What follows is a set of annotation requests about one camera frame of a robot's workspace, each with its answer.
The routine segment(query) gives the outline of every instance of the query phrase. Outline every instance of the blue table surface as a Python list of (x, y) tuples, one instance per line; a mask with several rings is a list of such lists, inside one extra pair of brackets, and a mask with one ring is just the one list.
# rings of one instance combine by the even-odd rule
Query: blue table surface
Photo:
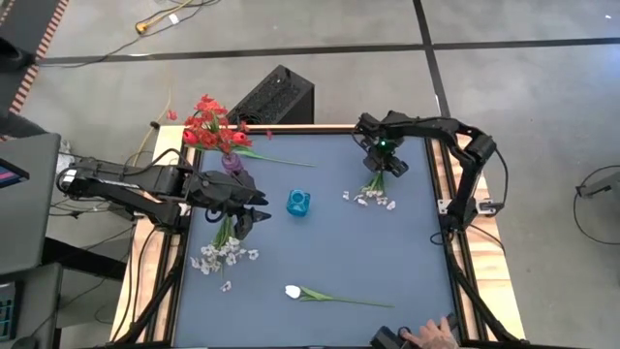
[[(269, 200), (259, 209), (273, 217), (243, 241), (245, 248), (259, 249), (258, 260), (241, 260), (223, 275), (204, 275), (189, 262), (219, 228), (204, 220), (203, 209), (194, 210), (174, 346), (367, 346), (381, 326), (417, 329), (453, 310), (443, 249), (429, 241), (439, 222), (422, 139), (408, 138), (398, 149), (409, 171), (400, 178), (386, 175), (387, 196), (396, 201), (392, 211), (342, 198), (345, 190), (353, 198), (372, 176), (350, 135), (252, 139), (261, 155), (316, 167), (243, 158)], [(221, 171), (220, 159), (205, 153), (202, 170)], [(306, 217), (287, 213), (292, 189), (311, 194)], [(228, 280), (232, 289), (223, 293)], [(284, 293), (289, 284), (394, 308), (294, 301)]]

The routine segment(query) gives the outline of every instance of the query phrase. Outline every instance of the concrete floor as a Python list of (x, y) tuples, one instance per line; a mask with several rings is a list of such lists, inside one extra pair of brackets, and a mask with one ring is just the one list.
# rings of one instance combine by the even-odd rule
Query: concrete floor
[[(620, 4), (593, 0), (423, 0), (435, 43), (620, 36)], [(74, 0), (48, 57), (98, 55), (135, 37), (134, 23), (161, 1)], [(222, 0), (161, 36), (122, 53), (243, 48), (420, 43), (410, 0)], [(511, 174), (509, 202), (498, 216), (512, 284), (527, 337), (541, 344), (615, 348), (620, 340), (618, 247), (596, 244), (573, 223), (574, 187), (618, 162), (620, 47), (500, 48), (437, 51), (451, 115), (493, 135)], [(72, 142), (75, 152), (124, 161), (167, 100), (190, 112), (203, 93), (238, 102), (277, 64), (317, 85), (317, 123), (353, 123), (363, 111), (435, 115), (422, 51), (102, 63), (44, 68), (22, 113)], [(503, 172), (485, 171), (499, 196)], [(583, 226), (620, 241), (617, 203), (608, 195), (579, 203)], [(109, 214), (54, 218), (49, 235), (88, 245), (126, 222)], [(124, 254), (126, 239), (104, 246)], [(96, 280), (66, 278), (66, 294)], [(75, 304), (67, 324), (92, 322), (114, 309), (119, 285)], [(113, 311), (102, 312), (102, 317)], [(103, 343), (105, 325), (65, 331), (62, 347)]]

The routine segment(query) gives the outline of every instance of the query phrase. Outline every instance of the human hand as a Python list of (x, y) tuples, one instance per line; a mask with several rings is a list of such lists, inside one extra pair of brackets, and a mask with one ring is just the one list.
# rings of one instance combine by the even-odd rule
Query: human hand
[(458, 349), (458, 344), (450, 332), (450, 325), (445, 317), (442, 318), (441, 329), (431, 319), (428, 320), (426, 326), (419, 328), (419, 336), (409, 332), (403, 332), (400, 335), (421, 349)]

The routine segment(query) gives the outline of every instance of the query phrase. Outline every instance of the black speaker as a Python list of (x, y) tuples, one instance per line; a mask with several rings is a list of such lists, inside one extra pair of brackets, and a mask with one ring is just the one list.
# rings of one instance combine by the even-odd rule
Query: black speaker
[(29, 66), (35, 62), (35, 55), (15, 47), (0, 38), (0, 73), (8, 73)]
[(228, 114), (230, 123), (313, 124), (314, 83), (279, 65)]

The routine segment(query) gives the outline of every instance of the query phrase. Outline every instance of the purple vase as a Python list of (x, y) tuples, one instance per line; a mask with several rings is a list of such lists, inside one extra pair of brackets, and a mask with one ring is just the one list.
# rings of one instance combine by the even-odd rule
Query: purple vase
[(235, 152), (230, 154), (222, 154), (222, 166), (224, 171), (229, 175), (236, 175), (243, 171), (243, 164), (241, 164), (241, 157)]

